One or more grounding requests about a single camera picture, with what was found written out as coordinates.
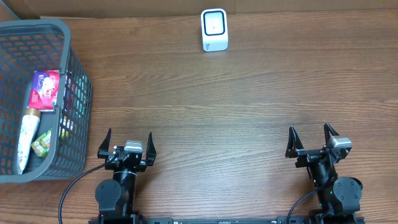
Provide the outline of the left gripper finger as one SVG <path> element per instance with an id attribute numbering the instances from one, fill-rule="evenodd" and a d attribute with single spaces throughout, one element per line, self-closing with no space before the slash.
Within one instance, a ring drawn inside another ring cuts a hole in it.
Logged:
<path id="1" fill-rule="evenodd" d="M 112 133 L 111 128 L 109 128 L 105 139 L 103 140 L 100 147 L 98 148 L 98 151 L 104 151 L 104 152 L 109 151 L 109 144 L 111 141 L 111 133 Z"/>
<path id="2" fill-rule="evenodd" d="M 152 133 L 149 133 L 147 140 L 146 159 L 155 159 L 157 152 L 153 143 Z"/>

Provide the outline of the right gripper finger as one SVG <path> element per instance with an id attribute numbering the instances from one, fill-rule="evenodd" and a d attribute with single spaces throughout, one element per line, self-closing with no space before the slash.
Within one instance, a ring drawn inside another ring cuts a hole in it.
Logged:
<path id="1" fill-rule="evenodd" d="M 299 156 L 304 151 L 302 142 L 293 126 L 289 128 L 289 140 L 287 149 L 285 152 L 286 156 Z"/>
<path id="2" fill-rule="evenodd" d="M 326 146 L 334 146 L 335 145 L 335 137 L 339 136 L 339 134 L 332 128 L 329 123 L 325 123 L 323 125 L 324 134 L 325 134 L 325 145 Z"/>

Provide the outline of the green snack packet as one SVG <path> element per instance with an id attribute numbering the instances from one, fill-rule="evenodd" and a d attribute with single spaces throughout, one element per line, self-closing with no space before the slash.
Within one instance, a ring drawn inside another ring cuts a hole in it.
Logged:
<path id="1" fill-rule="evenodd" d="M 47 132 L 39 136 L 35 141 L 32 142 L 31 147 L 37 156 L 46 158 L 50 149 L 51 132 L 49 129 Z"/>

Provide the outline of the white tube gold cap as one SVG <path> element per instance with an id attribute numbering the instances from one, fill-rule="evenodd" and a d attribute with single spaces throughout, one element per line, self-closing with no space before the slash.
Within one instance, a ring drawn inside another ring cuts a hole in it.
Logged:
<path id="1" fill-rule="evenodd" d="M 22 117 L 21 129 L 17 145 L 17 173 L 22 174 L 29 158 L 33 138 L 40 123 L 41 112 L 35 108 L 27 108 Z"/>

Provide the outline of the red purple pad pack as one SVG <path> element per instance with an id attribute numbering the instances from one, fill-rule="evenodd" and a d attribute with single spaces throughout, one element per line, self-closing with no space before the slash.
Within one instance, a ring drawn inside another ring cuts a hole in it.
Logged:
<path id="1" fill-rule="evenodd" d="M 41 112 L 53 111 L 57 103 L 59 82 L 58 70 L 35 71 L 27 107 Z"/>

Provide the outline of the teal wipes packet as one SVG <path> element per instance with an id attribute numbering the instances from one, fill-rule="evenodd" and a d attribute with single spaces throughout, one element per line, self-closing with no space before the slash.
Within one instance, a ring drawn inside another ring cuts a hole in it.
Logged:
<path id="1" fill-rule="evenodd" d="M 85 95 L 85 85 L 82 80 L 77 81 L 76 94 L 77 94 L 77 103 L 76 107 L 81 114 L 86 114 L 86 95 Z"/>

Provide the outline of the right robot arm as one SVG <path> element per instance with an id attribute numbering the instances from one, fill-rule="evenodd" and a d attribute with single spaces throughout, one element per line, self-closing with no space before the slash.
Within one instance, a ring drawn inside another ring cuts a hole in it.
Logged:
<path id="1" fill-rule="evenodd" d="M 317 195 L 320 208 L 309 211 L 304 223 L 364 223 L 357 217 L 363 184 L 354 177 L 339 177 L 335 164 L 352 149 L 349 138 L 338 134 L 328 123 L 323 125 L 325 144 L 320 149 L 306 150 L 293 126 L 289 128 L 286 158 L 296 158 L 295 166 L 304 167 L 314 190 L 298 199 L 289 210 L 285 222 L 292 222 L 295 208 L 312 195 Z"/>

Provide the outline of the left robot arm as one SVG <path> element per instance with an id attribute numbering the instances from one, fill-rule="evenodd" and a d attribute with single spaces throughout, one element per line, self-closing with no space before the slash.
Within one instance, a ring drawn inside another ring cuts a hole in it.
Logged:
<path id="1" fill-rule="evenodd" d="M 137 174 L 153 166 L 157 155 L 152 134 L 148 136 L 146 147 L 140 141 L 128 140 L 110 152 L 110 141 L 111 131 L 108 131 L 98 148 L 98 158 L 105 160 L 104 168 L 113 172 L 113 177 L 102 181 L 95 190 L 98 223 L 146 223 L 134 209 L 134 197 Z"/>

